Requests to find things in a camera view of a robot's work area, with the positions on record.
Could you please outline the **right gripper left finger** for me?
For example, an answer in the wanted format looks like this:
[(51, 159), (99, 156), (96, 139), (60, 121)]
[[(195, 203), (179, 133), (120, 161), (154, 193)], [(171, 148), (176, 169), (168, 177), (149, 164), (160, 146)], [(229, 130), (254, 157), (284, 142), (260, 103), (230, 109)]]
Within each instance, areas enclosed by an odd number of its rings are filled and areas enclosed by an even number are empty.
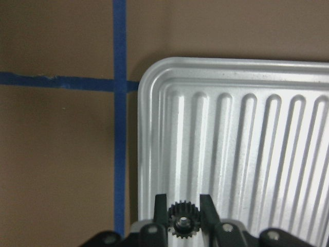
[(153, 222), (162, 225), (165, 229), (167, 229), (168, 221), (167, 195), (157, 194), (155, 196)]

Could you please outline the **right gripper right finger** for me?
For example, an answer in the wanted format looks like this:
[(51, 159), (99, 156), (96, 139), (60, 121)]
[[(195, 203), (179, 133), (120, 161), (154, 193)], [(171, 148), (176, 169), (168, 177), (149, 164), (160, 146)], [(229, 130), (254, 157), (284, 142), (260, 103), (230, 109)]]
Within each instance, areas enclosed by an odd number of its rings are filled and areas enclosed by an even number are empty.
[(203, 232), (212, 232), (214, 227), (220, 223), (220, 217), (210, 195), (200, 194), (200, 222)]

